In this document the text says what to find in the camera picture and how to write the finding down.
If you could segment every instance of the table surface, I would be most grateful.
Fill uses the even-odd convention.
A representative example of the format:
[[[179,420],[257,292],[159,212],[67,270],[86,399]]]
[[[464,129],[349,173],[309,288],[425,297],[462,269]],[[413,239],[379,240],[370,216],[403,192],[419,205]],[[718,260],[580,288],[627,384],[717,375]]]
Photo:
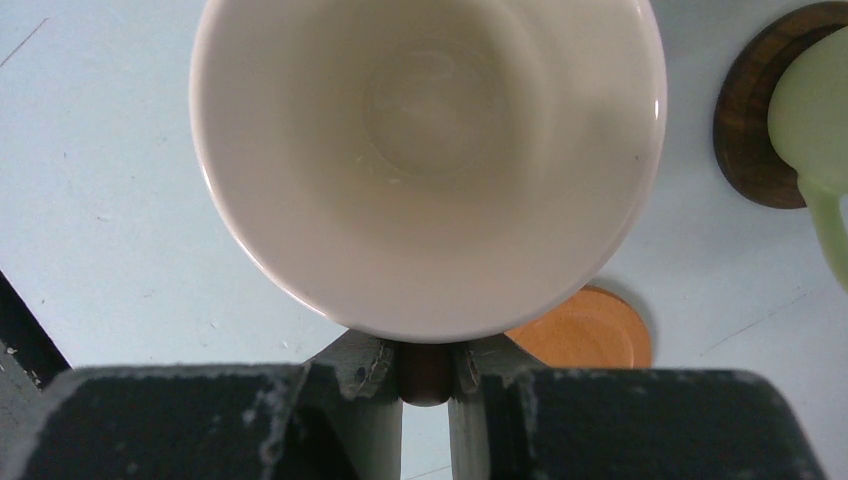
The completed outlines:
[[[736,54],[808,3],[654,0],[665,151],[647,210],[593,283],[645,315],[657,366],[769,378],[829,474],[848,478],[848,296],[807,213],[746,201],[711,148]],[[0,57],[14,52],[0,66],[0,269],[74,367],[299,362],[343,331],[271,284],[209,200],[186,99],[202,7],[0,4]],[[444,406],[407,408],[404,429],[403,478],[450,478]]]

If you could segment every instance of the wooden coaster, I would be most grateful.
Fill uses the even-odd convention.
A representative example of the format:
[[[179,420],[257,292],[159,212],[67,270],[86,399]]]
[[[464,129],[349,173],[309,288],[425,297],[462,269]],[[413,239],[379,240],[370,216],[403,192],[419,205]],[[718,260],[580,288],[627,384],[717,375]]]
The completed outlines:
[[[795,10],[760,32],[730,68],[716,106],[713,146],[722,173],[745,198],[773,208],[806,206],[798,175],[769,140],[769,102],[789,64],[846,25],[848,2]]]
[[[639,314],[597,287],[584,287],[542,318],[506,335],[551,367],[651,366],[651,335]]]

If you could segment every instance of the gray floor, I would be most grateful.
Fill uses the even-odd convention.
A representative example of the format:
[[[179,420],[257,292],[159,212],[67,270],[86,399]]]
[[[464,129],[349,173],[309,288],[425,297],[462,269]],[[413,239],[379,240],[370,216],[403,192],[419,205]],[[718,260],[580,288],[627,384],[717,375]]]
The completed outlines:
[[[30,405],[38,396],[38,389],[14,355],[7,353],[6,345],[0,342],[0,466]]]

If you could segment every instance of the green mug handle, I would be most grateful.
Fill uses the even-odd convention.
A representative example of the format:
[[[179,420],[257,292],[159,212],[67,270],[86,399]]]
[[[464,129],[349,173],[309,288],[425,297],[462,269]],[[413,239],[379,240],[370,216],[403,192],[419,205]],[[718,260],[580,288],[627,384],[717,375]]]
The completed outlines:
[[[800,175],[798,189],[807,201],[824,258],[842,289],[848,292],[848,233],[839,209],[843,194]]]

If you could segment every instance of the green mug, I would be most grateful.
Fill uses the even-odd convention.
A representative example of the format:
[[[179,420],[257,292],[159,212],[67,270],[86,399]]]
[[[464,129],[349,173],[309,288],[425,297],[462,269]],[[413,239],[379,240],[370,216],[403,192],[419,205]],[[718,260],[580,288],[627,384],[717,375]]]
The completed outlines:
[[[824,257],[848,292],[848,234],[839,209],[848,195],[848,27],[789,66],[768,116],[774,149],[798,171]]]

